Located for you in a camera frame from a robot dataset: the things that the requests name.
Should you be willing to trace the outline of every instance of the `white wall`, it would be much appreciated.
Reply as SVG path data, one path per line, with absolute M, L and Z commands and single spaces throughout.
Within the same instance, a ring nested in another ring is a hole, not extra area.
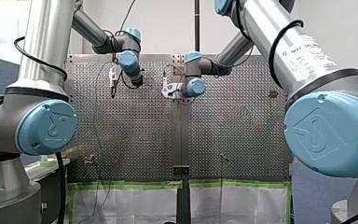
M 300 0 L 300 16 L 339 66 L 358 68 L 358 0 Z
M 84 0 L 85 11 L 103 29 L 120 28 L 132 0 Z M 216 54 L 238 32 L 227 17 L 214 12 L 214 0 L 200 0 L 200 49 Z M 294 16 L 299 16 L 296 4 Z M 126 22 L 142 32 L 142 53 L 185 53 L 194 49 L 194 0 L 138 0 Z M 92 53 L 83 42 L 83 52 Z
M 13 41 L 25 35 L 29 8 L 30 1 L 0 1 L 0 59 L 20 63 L 21 54 Z M 82 53 L 82 37 L 75 31 L 71 34 L 69 52 Z

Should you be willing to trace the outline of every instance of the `label sticker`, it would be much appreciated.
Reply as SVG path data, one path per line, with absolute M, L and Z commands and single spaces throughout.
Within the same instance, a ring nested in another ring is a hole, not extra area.
M 307 78 L 315 72 L 337 66 L 311 36 L 300 37 L 303 40 L 300 44 L 294 44 L 282 53 L 283 60 L 295 74 Z

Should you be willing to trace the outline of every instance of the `pegboard wall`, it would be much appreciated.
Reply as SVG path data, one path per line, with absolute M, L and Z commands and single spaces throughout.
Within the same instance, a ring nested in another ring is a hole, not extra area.
M 66 90 L 79 117 L 69 181 L 173 180 L 174 165 L 188 165 L 191 178 L 284 180 L 285 96 L 264 60 L 252 56 L 229 77 L 207 77 L 206 94 L 179 105 L 161 94 L 171 57 L 143 55 L 145 84 L 129 90 L 120 82 L 115 99 L 109 56 L 68 58 Z
M 206 77 L 208 91 L 191 108 L 191 178 L 287 178 L 286 96 L 263 61 L 253 56 L 229 77 Z

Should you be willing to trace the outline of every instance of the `blue cover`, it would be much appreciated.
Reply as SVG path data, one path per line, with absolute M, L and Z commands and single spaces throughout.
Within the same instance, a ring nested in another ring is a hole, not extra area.
M 126 32 L 136 37 L 141 42 L 141 31 L 135 27 L 127 27 Z
M 17 148 L 27 155 L 59 152 L 75 135 L 77 116 L 62 100 L 48 100 L 32 108 L 16 131 Z
M 358 98 L 313 92 L 287 111 L 285 136 L 293 153 L 324 175 L 358 177 Z
M 119 63 L 125 73 L 135 72 L 139 67 L 138 56 L 130 50 L 125 50 L 120 55 Z
M 234 0 L 214 0 L 214 11 L 221 16 L 226 16 L 233 2 Z
M 200 57 L 202 57 L 202 55 L 198 51 L 190 51 L 189 53 L 185 54 L 185 61 L 188 63 Z
M 201 96 L 206 91 L 205 79 L 195 77 L 187 83 L 186 92 L 190 97 Z

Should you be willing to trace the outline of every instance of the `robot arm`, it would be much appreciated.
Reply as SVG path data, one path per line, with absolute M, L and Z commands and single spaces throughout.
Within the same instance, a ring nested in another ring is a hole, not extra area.
M 304 33 L 303 22 L 291 18 L 293 5 L 291 0 L 215 0 L 216 12 L 229 16 L 245 37 L 237 35 L 215 61 L 188 53 L 181 91 L 184 97 L 202 95 L 201 75 L 228 75 L 255 44 L 288 96 L 284 134 L 293 153 L 324 175 L 358 177 L 358 70 L 339 68 Z
M 133 85 L 142 85 L 139 52 L 141 34 L 128 29 L 112 37 L 84 12 L 74 16 L 75 0 L 33 0 L 24 43 L 29 55 L 61 69 L 67 57 L 71 27 L 94 46 L 97 53 L 122 52 L 119 64 Z M 48 155 L 72 140 L 77 125 L 75 110 L 63 89 L 66 74 L 23 56 L 18 80 L 7 86 L 0 101 L 0 156 L 6 153 Z
M 119 53 L 118 63 L 130 78 L 132 85 L 141 86 L 143 77 L 139 64 L 141 51 L 141 32 L 136 28 L 116 32 L 109 36 L 84 11 L 78 10 L 74 15 L 72 27 L 85 37 L 92 45 L 95 53 Z

